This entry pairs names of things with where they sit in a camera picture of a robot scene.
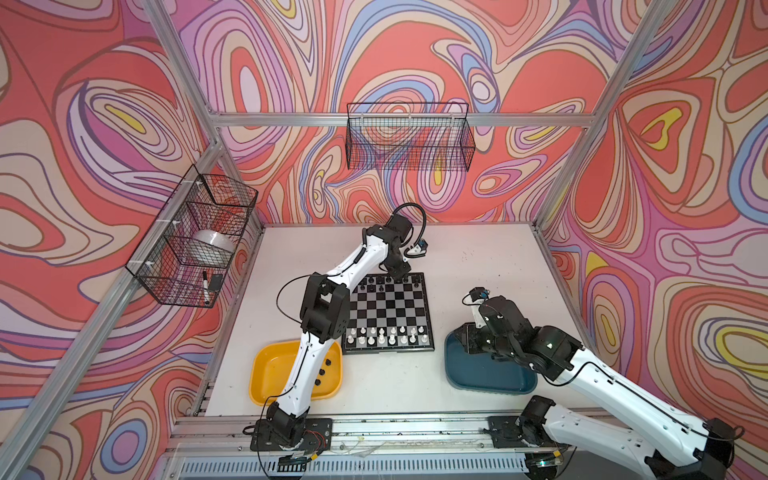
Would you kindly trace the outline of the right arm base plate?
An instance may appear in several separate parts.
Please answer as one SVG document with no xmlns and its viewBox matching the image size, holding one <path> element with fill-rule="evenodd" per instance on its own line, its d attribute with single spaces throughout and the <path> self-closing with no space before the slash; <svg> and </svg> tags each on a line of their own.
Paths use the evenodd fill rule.
<svg viewBox="0 0 768 480">
<path fill-rule="evenodd" d="M 564 443 L 556 442 L 540 423 L 521 420 L 519 416 L 490 416 L 482 432 L 489 435 L 494 448 L 561 448 Z"/>
</svg>

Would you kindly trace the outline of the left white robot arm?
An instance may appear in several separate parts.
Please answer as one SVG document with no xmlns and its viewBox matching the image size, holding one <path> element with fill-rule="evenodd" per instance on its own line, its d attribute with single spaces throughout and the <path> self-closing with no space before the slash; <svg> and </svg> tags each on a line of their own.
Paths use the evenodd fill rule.
<svg viewBox="0 0 768 480">
<path fill-rule="evenodd" d="M 352 293 L 379 266 L 394 279 L 408 274 L 409 261 L 426 255 L 426 225 L 427 214 L 420 204 L 401 204 L 385 224 L 363 228 L 359 246 L 340 264 L 308 276 L 299 309 L 302 335 L 296 358 L 283 391 L 264 405 L 256 439 L 285 449 L 302 443 L 312 390 L 331 344 L 346 331 Z"/>
</svg>

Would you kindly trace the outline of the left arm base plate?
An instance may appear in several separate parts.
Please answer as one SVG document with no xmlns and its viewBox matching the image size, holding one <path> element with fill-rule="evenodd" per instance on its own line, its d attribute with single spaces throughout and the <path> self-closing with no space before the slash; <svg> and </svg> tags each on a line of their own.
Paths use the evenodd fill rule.
<svg viewBox="0 0 768 480">
<path fill-rule="evenodd" d="M 274 422 L 260 419 L 244 427 L 242 433 L 250 438 L 250 450 L 254 452 L 319 454 L 332 445 L 333 420 L 309 418 L 285 430 Z"/>
</svg>

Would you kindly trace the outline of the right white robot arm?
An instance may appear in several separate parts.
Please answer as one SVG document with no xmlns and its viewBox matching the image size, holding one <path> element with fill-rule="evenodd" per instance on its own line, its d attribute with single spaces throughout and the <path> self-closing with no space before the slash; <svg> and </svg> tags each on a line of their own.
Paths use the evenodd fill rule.
<svg viewBox="0 0 768 480">
<path fill-rule="evenodd" d="M 518 306 L 483 287 L 462 300 L 472 321 L 454 332 L 470 354 L 512 361 L 553 388 L 570 388 L 601 406 L 620 426 L 578 414 L 533 396 L 503 439 L 531 447 L 565 444 L 621 465 L 645 479 L 723 479 L 735 460 L 744 430 L 678 409 L 601 361 L 564 330 L 534 326 Z"/>
</svg>

